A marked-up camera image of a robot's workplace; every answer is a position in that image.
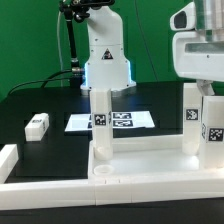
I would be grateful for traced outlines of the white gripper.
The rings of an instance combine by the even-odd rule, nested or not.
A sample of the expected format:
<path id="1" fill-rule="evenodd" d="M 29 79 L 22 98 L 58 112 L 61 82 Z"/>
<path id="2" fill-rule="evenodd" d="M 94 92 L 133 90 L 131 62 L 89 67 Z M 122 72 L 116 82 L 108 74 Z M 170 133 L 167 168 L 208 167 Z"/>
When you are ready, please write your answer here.
<path id="1" fill-rule="evenodd" d="M 213 96 L 212 81 L 224 82 L 224 2 L 190 2 L 170 18 L 174 69 L 198 79 L 202 96 Z"/>

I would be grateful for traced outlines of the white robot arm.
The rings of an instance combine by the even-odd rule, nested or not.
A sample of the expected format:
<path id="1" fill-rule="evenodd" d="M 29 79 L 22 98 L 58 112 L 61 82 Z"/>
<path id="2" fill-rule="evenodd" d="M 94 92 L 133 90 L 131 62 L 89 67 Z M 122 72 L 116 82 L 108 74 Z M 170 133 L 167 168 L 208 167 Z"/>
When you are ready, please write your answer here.
<path id="1" fill-rule="evenodd" d="M 124 55 L 123 22 L 110 9 L 115 0 L 81 0 L 89 14 L 90 56 L 81 89 L 124 91 L 136 85 Z M 224 0 L 192 0 L 170 18 L 174 70 L 181 78 L 197 81 L 205 95 L 211 83 L 224 82 Z"/>

